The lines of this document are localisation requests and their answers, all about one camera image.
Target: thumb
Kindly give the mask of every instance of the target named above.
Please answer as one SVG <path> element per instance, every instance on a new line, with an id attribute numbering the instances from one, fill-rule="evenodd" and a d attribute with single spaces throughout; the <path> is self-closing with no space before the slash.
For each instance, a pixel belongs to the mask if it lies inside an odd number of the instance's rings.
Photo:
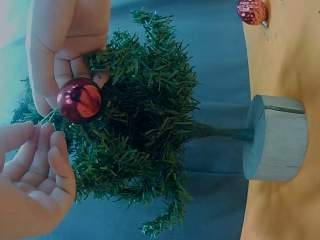
<path id="1" fill-rule="evenodd" d="M 66 40 L 75 6 L 76 0 L 31 2 L 25 47 L 33 101 L 42 116 L 57 105 L 54 58 Z"/>

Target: wooden block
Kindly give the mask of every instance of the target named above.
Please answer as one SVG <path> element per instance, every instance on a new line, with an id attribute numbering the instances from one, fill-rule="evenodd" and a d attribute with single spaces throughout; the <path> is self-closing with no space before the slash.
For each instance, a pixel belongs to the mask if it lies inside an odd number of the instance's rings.
<path id="1" fill-rule="evenodd" d="M 243 147 L 243 173 L 248 180 L 289 181 L 299 171 L 308 145 L 304 107 L 295 99 L 256 95 L 246 127 L 253 142 Z"/>

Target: shiny red bauble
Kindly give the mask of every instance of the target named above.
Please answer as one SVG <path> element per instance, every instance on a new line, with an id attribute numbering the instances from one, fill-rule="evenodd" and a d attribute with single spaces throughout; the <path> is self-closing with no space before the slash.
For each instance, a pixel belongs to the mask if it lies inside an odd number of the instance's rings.
<path id="1" fill-rule="evenodd" d="M 240 19 L 249 25 L 266 25 L 268 8 L 262 0 L 240 0 L 236 6 Z"/>
<path id="2" fill-rule="evenodd" d="M 92 121 L 102 104 L 99 87 L 85 77 L 75 78 L 65 84 L 56 100 L 62 116 L 74 124 Z"/>

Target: red christmas ball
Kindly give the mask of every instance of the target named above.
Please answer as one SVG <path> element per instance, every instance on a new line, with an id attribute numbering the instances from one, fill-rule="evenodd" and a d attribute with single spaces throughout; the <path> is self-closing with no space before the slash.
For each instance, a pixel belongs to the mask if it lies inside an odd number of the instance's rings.
<path id="1" fill-rule="evenodd" d="M 56 100 L 62 116 L 74 124 L 92 121 L 102 104 L 99 87 L 85 77 L 78 77 L 66 83 Z"/>
<path id="2" fill-rule="evenodd" d="M 240 0 L 236 6 L 240 19 L 249 25 L 266 26 L 268 19 L 268 8 L 262 0 Z"/>

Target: green tinsel branch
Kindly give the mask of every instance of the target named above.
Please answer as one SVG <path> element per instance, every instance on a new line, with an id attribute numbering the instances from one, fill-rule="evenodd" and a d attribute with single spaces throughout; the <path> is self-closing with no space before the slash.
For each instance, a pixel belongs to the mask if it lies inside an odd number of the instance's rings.
<path id="1" fill-rule="evenodd" d="M 131 11 L 134 22 L 145 30 L 137 34 L 116 31 L 107 51 L 85 57 L 92 75 L 109 69 L 110 78 L 101 90 L 102 109 L 88 124 L 72 124 L 54 112 L 50 122 L 65 133 L 72 156 L 76 201 L 89 194 L 98 200 L 116 198 L 150 204 L 164 197 L 167 205 L 155 220 L 142 224 L 141 232 L 156 237 L 164 229 L 183 222 L 186 201 L 185 168 L 179 156 L 192 138 L 231 137 L 251 141 L 249 129 L 220 129 L 195 122 L 189 113 L 198 109 L 193 97 L 197 86 L 189 65 L 187 46 L 176 40 L 172 16 L 142 10 Z M 29 79 L 12 123 L 43 118 L 37 113 Z"/>

